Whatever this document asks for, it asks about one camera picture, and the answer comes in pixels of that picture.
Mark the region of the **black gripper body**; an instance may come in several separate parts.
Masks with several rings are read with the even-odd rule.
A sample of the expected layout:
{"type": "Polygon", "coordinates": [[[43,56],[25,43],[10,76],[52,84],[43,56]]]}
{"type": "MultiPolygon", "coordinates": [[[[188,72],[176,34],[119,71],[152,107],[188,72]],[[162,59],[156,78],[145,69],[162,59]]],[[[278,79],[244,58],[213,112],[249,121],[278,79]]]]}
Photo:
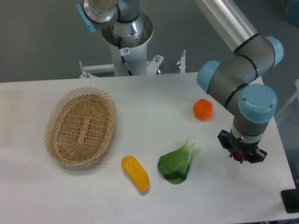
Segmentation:
{"type": "Polygon", "coordinates": [[[249,163],[263,162],[267,156],[267,152],[258,147],[259,141],[255,143],[245,143],[243,137],[236,138],[232,132],[225,130],[221,130],[217,138],[221,146],[227,151],[229,147],[233,145],[236,151],[245,153],[247,162],[249,163]]]}

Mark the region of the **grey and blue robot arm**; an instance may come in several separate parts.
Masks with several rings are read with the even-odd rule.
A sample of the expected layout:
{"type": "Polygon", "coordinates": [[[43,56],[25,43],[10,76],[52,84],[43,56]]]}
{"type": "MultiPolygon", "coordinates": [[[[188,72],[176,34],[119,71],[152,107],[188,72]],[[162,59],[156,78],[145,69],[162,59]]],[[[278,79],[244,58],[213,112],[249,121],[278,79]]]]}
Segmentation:
{"type": "MultiPolygon", "coordinates": [[[[197,83],[233,116],[231,130],[218,139],[239,162],[262,162],[267,153],[258,143],[274,115],[277,96],[268,86],[255,84],[283,58],[281,42],[262,37],[232,0],[199,0],[199,9],[233,51],[226,64],[211,60],[198,72],[197,83]]],[[[110,45],[116,76],[154,75],[157,66],[147,62],[151,20],[137,0],[83,0],[75,6],[87,29],[101,31],[110,45]]]]}

